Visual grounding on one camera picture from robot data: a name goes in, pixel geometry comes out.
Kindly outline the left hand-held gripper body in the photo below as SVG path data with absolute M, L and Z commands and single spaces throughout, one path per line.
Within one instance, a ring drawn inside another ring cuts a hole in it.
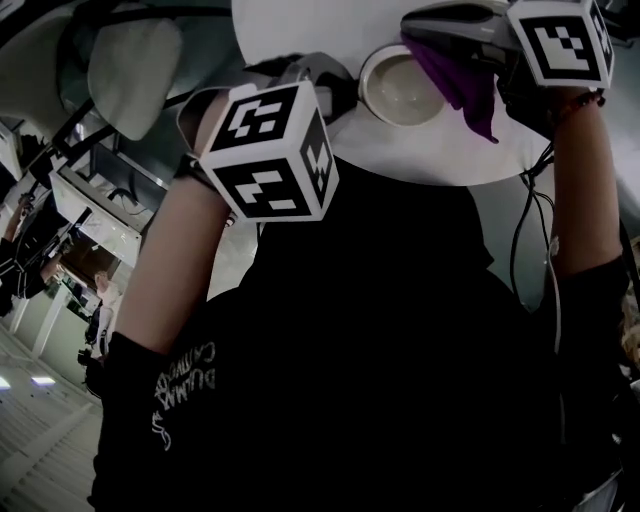
M 322 74 L 354 79 L 339 61 L 314 52 L 250 65 L 230 89 L 199 161 L 238 220 L 324 217 L 339 183 L 331 140 L 356 107 L 326 124 L 314 91 Z

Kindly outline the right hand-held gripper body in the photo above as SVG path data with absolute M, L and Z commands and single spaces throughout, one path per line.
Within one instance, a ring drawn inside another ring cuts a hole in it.
M 469 127 L 493 141 L 494 95 L 507 115 L 547 140 L 562 116 L 544 99 L 545 88 L 593 90 L 611 86 L 614 50 L 595 1 L 474 1 L 469 38 L 480 72 Z

